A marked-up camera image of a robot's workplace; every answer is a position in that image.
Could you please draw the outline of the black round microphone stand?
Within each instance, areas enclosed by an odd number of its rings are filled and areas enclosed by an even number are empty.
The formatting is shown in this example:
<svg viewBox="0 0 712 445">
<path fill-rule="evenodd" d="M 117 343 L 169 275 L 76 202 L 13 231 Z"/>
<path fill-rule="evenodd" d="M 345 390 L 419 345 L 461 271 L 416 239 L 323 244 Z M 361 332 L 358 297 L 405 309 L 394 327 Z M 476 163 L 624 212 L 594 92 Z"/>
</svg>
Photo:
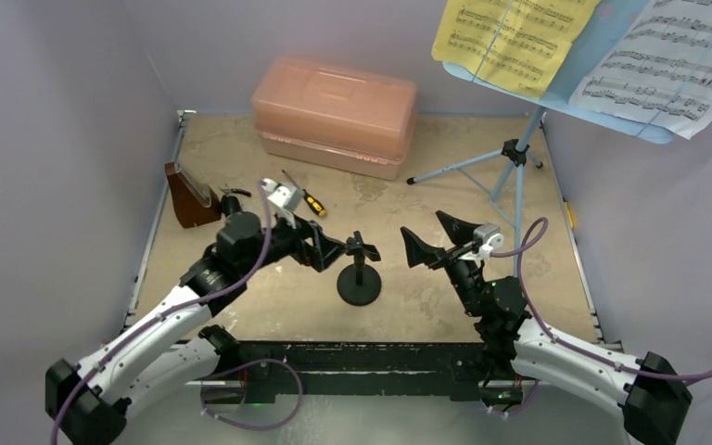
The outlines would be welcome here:
<svg viewBox="0 0 712 445">
<path fill-rule="evenodd" d="M 353 263 L 338 275 L 339 296 L 351 306 L 362 307 L 373 303 L 381 293 L 382 280 L 378 271 L 365 262 L 381 261 L 377 247 L 366 244 L 362 234 L 354 231 L 346 242 L 345 254 L 353 258 Z"/>
</svg>

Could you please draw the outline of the clear plastic metronome cover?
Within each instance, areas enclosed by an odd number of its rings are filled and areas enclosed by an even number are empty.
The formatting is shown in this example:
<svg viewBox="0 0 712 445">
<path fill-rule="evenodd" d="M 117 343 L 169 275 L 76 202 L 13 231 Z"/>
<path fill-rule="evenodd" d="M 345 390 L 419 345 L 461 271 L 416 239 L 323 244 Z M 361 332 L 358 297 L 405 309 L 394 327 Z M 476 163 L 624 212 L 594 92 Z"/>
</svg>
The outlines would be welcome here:
<svg viewBox="0 0 712 445">
<path fill-rule="evenodd" d="M 209 208 L 211 206 L 210 188 L 207 184 L 202 183 L 192 172 L 190 172 L 186 167 L 182 165 L 181 162 L 176 161 L 174 163 L 174 169 L 185 185 L 187 190 L 193 195 L 197 200 L 199 205 L 203 208 Z"/>
</svg>

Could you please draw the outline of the brown wooden metronome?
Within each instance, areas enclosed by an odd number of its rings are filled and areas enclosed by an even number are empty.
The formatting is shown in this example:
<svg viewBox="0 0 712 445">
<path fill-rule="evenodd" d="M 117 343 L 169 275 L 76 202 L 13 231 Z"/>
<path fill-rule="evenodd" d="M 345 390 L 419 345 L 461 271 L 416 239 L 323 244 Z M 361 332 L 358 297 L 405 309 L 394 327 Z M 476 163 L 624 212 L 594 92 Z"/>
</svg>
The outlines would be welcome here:
<svg viewBox="0 0 712 445">
<path fill-rule="evenodd" d="M 222 217 L 221 205 L 213 189 L 209 186 L 211 206 L 209 208 L 201 207 L 177 176 L 174 169 L 175 162 L 166 163 L 164 172 L 172 197 L 172 208 L 178 223 L 184 229 L 189 229 L 219 221 Z"/>
</svg>

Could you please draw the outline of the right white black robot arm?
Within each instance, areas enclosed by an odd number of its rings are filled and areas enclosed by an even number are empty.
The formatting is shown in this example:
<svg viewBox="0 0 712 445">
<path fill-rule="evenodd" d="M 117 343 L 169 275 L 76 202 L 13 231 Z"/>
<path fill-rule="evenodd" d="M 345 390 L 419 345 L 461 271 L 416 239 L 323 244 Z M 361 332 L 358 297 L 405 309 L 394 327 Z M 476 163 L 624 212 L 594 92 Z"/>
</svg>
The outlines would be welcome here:
<svg viewBox="0 0 712 445">
<path fill-rule="evenodd" d="M 484 277 L 487 261 L 507 255 L 499 226 L 436 216 L 451 248 L 402 227 L 407 263 L 446 273 L 465 314 L 477 318 L 488 375 L 547 382 L 610 413 L 641 444 L 677 443 L 693 395 L 667 359 L 608 350 L 543 322 L 519 276 Z"/>
</svg>

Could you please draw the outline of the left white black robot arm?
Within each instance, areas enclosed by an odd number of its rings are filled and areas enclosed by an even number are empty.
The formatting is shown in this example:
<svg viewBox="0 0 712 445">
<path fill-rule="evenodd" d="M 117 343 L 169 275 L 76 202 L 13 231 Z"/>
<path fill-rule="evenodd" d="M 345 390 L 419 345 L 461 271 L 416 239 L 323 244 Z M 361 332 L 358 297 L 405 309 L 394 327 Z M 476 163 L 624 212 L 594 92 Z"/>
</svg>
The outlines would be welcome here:
<svg viewBox="0 0 712 445">
<path fill-rule="evenodd" d="M 285 258 L 317 272 L 346 251 L 316 222 L 289 215 L 262 226 L 247 211 L 227 217 L 213 244 L 148 314 L 76 363 L 45 373 L 51 443 L 110 444 L 147 405 L 190 380 L 226 379 L 244 369 L 237 341 L 208 322 L 247 289 L 261 267 Z"/>
</svg>

